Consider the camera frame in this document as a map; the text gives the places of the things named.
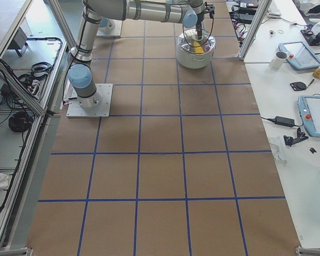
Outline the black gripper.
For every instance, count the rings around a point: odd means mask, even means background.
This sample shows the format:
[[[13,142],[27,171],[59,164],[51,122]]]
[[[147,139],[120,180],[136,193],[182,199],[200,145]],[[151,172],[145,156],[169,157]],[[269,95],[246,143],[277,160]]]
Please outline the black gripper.
[[[208,4],[207,2],[201,2],[194,5],[194,11],[197,14],[196,22],[196,32],[197,37],[202,37],[202,22],[206,14],[209,15],[210,19],[214,18],[215,7],[213,4]]]

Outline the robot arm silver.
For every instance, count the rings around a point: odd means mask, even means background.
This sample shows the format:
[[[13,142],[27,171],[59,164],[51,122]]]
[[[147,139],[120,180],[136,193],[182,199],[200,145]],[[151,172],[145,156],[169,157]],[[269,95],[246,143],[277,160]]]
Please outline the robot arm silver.
[[[206,14],[214,17],[214,6],[204,1],[83,1],[84,10],[75,46],[70,50],[67,78],[83,108],[95,107],[102,97],[93,81],[90,63],[95,37],[116,29],[117,21],[126,19],[180,23],[176,57],[189,69],[207,66],[215,50],[215,38],[203,30]]]
[[[111,31],[113,31],[115,28],[115,22],[112,19],[108,19],[106,17],[103,17],[99,26],[98,31],[108,34]]]

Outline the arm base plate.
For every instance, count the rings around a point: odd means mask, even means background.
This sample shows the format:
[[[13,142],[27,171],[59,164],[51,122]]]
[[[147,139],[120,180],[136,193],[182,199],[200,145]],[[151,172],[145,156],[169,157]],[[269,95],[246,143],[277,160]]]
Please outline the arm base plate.
[[[73,89],[71,94],[74,100],[70,100],[66,116],[69,118],[109,117],[112,84],[96,84],[96,93],[89,98],[77,96]]]
[[[97,37],[120,37],[122,21],[103,18],[99,26]]]

